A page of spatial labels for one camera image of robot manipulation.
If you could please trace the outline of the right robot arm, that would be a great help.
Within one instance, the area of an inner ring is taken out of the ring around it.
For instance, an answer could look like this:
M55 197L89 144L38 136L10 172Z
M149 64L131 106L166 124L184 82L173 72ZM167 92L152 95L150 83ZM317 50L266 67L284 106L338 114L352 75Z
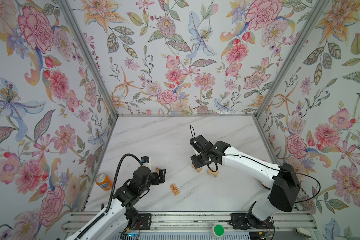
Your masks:
M272 164L245 154L230 144L218 141L209 142L202 135L192 137L190 145L195 154L191 156L195 168L214 164L238 169L259 180L268 190L266 197L252 203L247 213L231 220L236 229L260 229L276 212L292 212L298 203L301 190L297 173L293 166L284 163Z

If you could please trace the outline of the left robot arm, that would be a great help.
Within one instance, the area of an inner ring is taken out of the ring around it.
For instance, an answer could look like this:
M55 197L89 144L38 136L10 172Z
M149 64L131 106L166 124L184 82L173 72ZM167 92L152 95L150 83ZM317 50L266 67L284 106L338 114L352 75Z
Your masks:
M122 164L128 157L136 160L139 167L133 172L131 179L116 189L116 181L121 173ZM134 205L148 194L151 186L158 186L165 183L166 180L167 170L158 169L152 172L150 164L150 158L147 156L139 159L133 154L123 155L116 168L115 183L111 189L107 205L68 239L99 240L105 237L107 231L125 233L135 227L139 211L134 208Z

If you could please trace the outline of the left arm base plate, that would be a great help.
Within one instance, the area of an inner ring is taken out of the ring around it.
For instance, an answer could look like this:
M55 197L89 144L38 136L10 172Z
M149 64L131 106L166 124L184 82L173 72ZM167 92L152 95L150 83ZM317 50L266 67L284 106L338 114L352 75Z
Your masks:
M137 214L130 219L130 230L150 230L152 224L152 214Z

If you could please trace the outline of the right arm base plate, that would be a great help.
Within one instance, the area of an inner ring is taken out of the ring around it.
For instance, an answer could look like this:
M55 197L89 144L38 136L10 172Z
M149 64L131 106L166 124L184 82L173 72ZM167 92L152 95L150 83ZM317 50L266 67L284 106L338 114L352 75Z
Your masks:
M274 222L271 217L264 221L260 221L252 214L247 213L232 213L229 224L233 226L234 230L273 230Z

